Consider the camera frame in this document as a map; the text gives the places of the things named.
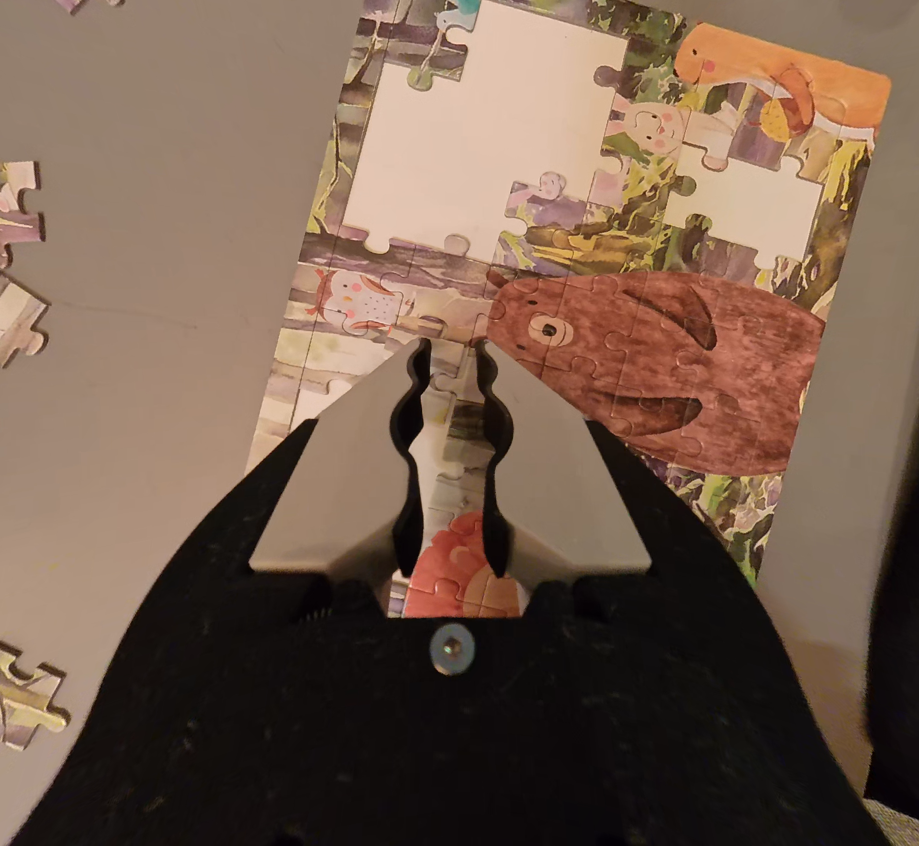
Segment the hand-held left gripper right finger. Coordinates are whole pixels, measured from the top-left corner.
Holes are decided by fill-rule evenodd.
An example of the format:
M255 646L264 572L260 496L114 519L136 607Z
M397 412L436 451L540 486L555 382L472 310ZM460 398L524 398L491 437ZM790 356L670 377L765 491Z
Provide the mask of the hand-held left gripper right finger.
M475 347L484 436L482 541L496 576L527 591L587 576L643 575L650 555L588 421L488 340Z

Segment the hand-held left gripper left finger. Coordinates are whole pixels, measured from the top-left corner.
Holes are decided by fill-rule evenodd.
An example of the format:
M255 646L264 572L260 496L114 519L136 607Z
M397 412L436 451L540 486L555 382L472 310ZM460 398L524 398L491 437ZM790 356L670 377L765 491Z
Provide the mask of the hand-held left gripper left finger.
M376 595L418 559L423 510L410 446L423 427L431 342L418 338L316 419L249 559L255 572L359 580Z

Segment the animal jigsaw puzzle board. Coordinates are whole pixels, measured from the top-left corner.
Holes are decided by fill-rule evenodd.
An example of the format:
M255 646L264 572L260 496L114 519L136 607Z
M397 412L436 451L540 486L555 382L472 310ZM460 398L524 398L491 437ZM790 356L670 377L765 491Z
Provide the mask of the animal jigsaw puzzle board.
M428 338L389 612L519 616L482 550L488 338L755 579L890 91L628 0L363 0L247 470Z

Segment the grey fabric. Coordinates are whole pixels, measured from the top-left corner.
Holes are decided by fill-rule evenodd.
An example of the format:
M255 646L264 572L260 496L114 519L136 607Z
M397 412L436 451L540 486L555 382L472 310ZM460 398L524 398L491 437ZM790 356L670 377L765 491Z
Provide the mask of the grey fabric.
M864 798L863 806L890 845L918 845L918 819L902 814L879 801Z

